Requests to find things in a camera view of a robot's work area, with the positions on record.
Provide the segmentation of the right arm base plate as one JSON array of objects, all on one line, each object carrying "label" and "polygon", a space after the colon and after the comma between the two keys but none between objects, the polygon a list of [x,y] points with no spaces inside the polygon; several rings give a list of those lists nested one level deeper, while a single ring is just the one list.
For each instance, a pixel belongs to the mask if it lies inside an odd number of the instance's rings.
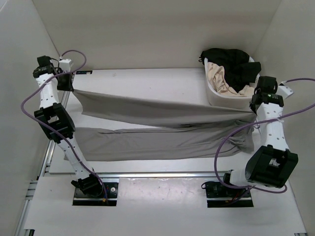
[{"label": "right arm base plate", "polygon": [[253,207],[249,189],[233,189],[220,182],[207,181],[201,184],[207,198],[207,208]]}]

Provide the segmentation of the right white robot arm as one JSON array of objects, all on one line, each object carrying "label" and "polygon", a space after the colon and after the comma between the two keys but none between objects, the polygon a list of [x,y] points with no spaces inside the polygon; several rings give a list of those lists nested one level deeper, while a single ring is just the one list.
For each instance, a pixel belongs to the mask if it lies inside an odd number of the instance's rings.
[{"label": "right white robot arm", "polygon": [[249,159],[246,167],[231,170],[223,177],[221,191],[226,196],[233,196],[239,186],[263,185],[282,188],[298,163],[298,155],[291,152],[284,137],[283,97],[260,92],[253,95],[250,108],[256,113],[257,120],[275,119],[259,124],[261,147]]}]

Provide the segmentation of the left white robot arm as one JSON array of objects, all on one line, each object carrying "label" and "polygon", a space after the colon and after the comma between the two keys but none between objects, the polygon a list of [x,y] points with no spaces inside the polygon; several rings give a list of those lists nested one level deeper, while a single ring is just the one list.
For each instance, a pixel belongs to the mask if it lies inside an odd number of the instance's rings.
[{"label": "left white robot arm", "polygon": [[34,117],[40,121],[47,138],[63,150],[72,165],[77,180],[71,184],[85,195],[106,199],[105,187],[78,147],[74,122],[58,97],[59,91],[74,91],[70,73],[72,61],[62,59],[58,61],[58,67],[54,67],[52,61],[49,56],[37,58],[38,67],[33,71],[33,77],[39,86],[45,87],[40,92],[40,107]]}]

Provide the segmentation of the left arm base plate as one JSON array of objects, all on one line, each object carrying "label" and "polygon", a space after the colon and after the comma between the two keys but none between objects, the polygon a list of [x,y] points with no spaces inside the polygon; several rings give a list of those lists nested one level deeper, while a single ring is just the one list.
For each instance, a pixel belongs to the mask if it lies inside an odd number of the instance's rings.
[{"label": "left arm base plate", "polygon": [[75,186],[72,205],[87,207],[115,207],[117,205],[119,182],[113,180],[103,180],[107,199],[104,190],[101,187],[96,189],[95,193],[84,194],[77,186]]}]

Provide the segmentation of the grey trousers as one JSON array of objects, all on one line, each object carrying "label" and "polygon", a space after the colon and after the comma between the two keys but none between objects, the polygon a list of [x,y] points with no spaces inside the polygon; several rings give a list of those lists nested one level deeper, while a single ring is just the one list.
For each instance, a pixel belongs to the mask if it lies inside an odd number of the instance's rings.
[{"label": "grey trousers", "polygon": [[252,112],[82,90],[74,96],[86,116],[131,124],[78,127],[75,137],[88,161],[225,157],[254,150]]}]

